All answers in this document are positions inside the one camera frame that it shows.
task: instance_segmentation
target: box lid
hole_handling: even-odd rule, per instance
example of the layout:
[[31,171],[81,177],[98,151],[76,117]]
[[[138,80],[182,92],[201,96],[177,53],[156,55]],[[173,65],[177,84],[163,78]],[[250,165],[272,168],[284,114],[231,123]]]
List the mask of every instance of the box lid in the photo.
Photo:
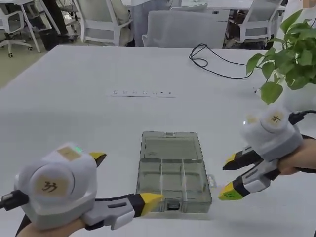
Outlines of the box lid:
[[195,132],[143,132],[140,159],[203,159]]

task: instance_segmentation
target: white table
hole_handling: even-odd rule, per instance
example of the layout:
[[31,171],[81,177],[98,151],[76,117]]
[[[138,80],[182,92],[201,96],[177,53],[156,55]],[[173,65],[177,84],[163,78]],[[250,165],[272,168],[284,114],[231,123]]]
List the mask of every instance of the white table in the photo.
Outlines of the white table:
[[[32,36],[32,39],[34,41],[34,44],[35,44],[35,47],[38,51],[38,53],[40,53],[40,47],[39,47],[39,44],[38,44],[38,41],[34,35],[34,31],[33,31],[33,26],[32,24],[30,23],[29,19],[28,19],[28,16],[25,12],[25,9],[24,9],[24,6],[25,4],[27,3],[31,3],[31,2],[34,2],[35,0],[0,0],[0,4],[15,4],[15,5],[19,5],[21,6],[21,10],[23,12],[23,15],[24,15],[24,20],[26,21],[26,24],[29,28],[29,31],[31,33],[31,36]],[[46,8],[44,2],[42,0],[38,0],[38,2],[40,3],[41,7],[43,8],[45,14],[48,16],[51,24],[52,24],[52,27],[54,27],[54,29],[57,31],[58,34],[60,34],[60,30],[58,29],[54,19],[52,18],[51,14],[49,13],[48,9]]]
[[[125,6],[130,7],[132,0],[122,0]],[[193,0],[182,0],[182,6],[193,6],[202,3],[208,3],[208,9],[221,9],[221,10],[249,10],[253,0],[200,0],[199,2],[194,2]],[[284,6],[280,6],[280,11],[285,11]]]
[[[245,115],[264,108],[253,88],[265,79],[215,76],[197,68],[189,49],[58,46],[0,91],[0,190],[9,193],[26,164],[67,141],[108,154],[98,168],[98,197],[135,192],[143,131],[194,131],[208,173],[220,185],[242,171],[222,165],[243,145]],[[245,63],[257,51],[216,50]],[[210,52],[209,69],[243,76],[245,68]],[[172,91],[177,98],[107,97],[108,90]],[[315,117],[301,124],[316,136]],[[315,175],[279,177],[267,190],[242,201],[222,202],[213,193],[211,220],[136,219],[111,232],[104,227],[75,237],[312,237],[316,227]],[[0,211],[3,236],[13,236],[23,213]]]

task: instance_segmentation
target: chair back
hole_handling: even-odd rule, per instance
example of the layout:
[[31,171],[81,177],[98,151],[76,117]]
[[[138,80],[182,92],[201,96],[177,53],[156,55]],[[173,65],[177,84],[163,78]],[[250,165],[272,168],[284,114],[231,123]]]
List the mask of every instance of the chair back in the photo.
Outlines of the chair back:
[[113,43],[118,26],[111,0],[74,0],[79,12],[81,40]]
[[0,30],[4,30],[5,4],[0,4]]
[[204,12],[207,9],[207,3],[199,4],[195,6],[182,6],[182,7],[172,7],[171,11],[195,11]]
[[270,38],[274,17],[283,0],[254,0],[242,23],[240,36],[245,39]]
[[187,11],[151,11],[145,47],[194,48],[200,43],[222,48],[226,23],[218,23],[214,15]]

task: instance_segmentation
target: green indicator light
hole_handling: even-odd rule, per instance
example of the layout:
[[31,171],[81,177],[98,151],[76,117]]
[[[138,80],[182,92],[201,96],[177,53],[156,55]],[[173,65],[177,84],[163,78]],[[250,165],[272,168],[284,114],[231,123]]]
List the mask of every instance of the green indicator light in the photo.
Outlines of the green indicator light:
[[80,149],[79,147],[75,147],[75,150],[80,153],[82,152],[82,149]]

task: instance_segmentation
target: white office chair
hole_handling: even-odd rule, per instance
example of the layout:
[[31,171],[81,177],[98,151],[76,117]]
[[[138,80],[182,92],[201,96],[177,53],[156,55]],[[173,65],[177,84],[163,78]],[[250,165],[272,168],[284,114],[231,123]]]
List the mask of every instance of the white office chair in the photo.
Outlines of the white office chair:
[[195,6],[181,6],[181,7],[172,7],[170,11],[195,11],[195,12],[204,12],[207,9],[207,3],[199,4]]
[[210,48],[222,48],[227,23],[217,22],[216,17],[200,12],[151,11],[144,46],[194,48],[205,43]]
[[122,14],[122,7],[118,8],[117,2],[116,12],[111,0],[74,0],[74,3],[80,14],[82,42],[89,40],[125,46],[133,40],[133,33],[128,28],[132,19],[126,9],[127,20],[122,21],[123,17],[118,14]]
[[[16,18],[15,16],[18,16],[18,20],[10,20],[10,18]],[[33,50],[32,46],[28,43],[26,43],[25,40],[21,39],[12,39],[11,34],[21,31],[24,28],[24,18],[23,13],[21,11],[16,11],[11,14],[5,15],[4,11],[0,7],[0,30],[5,31],[5,37],[6,39],[2,42],[0,42],[0,48],[8,45],[8,56],[10,58],[13,57],[12,54],[12,45],[22,45],[27,46],[30,51]]]
[[226,48],[234,43],[266,43],[271,38],[275,15],[282,1],[254,0],[242,23],[229,20]]

